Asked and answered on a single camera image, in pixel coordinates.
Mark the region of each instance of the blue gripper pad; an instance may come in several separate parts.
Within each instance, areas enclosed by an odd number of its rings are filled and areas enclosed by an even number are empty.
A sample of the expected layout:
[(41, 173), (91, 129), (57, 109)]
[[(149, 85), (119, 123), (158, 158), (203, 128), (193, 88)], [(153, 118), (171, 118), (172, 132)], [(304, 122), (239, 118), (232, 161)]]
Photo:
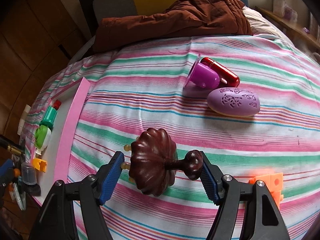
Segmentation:
[(217, 205), (220, 202), (220, 197), (218, 195), (218, 184), (213, 178), (205, 162), (203, 163), (200, 179), (207, 197)]
[(97, 177), (101, 182), (99, 190), (99, 203), (104, 205), (108, 201), (116, 187), (120, 174), (122, 172), (121, 163), (124, 162), (124, 154), (117, 151), (110, 162), (100, 167), (97, 172)]
[(10, 159), (7, 159), (4, 162), (4, 164), (2, 164), (2, 166), (0, 167), (0, 176), (3, 176), (9, 168), (13, 168), (13, 167), (14, 167), (13, 161)]

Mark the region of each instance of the red cylinder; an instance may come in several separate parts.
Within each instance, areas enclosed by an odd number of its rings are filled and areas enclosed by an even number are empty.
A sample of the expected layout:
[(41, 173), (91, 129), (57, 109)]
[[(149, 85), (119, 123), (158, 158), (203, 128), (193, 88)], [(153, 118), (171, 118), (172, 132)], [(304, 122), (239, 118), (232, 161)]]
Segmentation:
[(220, 85), (224, 87), (238, 87), (240, 84), (240, 78), (234, 74), (232, 71), (228, 70), (223, 65), (219, 64), (218, 62), (208, 58), (204, 57), (200, 61), (203, 65), (208, 66), (220, 77)]

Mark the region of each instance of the striped bedsheet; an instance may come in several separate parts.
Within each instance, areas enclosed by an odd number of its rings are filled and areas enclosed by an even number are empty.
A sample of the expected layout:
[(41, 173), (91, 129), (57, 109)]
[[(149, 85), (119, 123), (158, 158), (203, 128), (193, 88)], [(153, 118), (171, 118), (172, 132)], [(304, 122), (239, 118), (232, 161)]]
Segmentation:
[[(261, 111), (253, 118), (211, 111), (209, 91), (183, 84), (198, 53), (229, 67), (241, 88), (254, 90)], [(85, 58), (50, 78), (24, 126), (28, 158), (35, 129), (50, 98), (86, 77), (91, 83), (73, 140), (68, 181), (80, 181), (149, 127), (164, 128), (179, 158), (202, 150), (224, 174), (284, 173), (281, 214), (291, 239), (301, 239), (320, 209), (320, 67), (270, 35), (160, 39)], [(130, 152), (124, 152), (130, 162)], [(75, 215), (86, 239), (79, 203)], [(114, 239), (205, 239), (217, 212), (199, 180), (177, 172), (161, 197), (145, 196), (123, 171), (102, 212)], [(239, 206), (233, 239), (244, 207)]]

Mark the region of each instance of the brown blanket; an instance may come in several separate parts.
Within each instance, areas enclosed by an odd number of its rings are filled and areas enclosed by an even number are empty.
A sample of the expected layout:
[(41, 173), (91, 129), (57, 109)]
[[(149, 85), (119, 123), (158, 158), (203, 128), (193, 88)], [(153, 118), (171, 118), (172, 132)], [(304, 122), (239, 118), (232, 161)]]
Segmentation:
[(96, 33), (95, 52), (160, 37), (210, 34), (252, 35), (240, 0), (178, 0), (164, 13), (105, 18)]

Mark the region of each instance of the transparent container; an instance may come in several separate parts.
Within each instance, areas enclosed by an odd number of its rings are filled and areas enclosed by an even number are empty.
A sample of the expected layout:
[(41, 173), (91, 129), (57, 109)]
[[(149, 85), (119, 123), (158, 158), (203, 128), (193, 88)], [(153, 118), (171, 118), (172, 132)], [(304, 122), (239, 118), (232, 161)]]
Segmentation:
[(36, 169), (31, 163), (23, 163), (21, 165), (22, 181), (27, 185), (37, 184)]

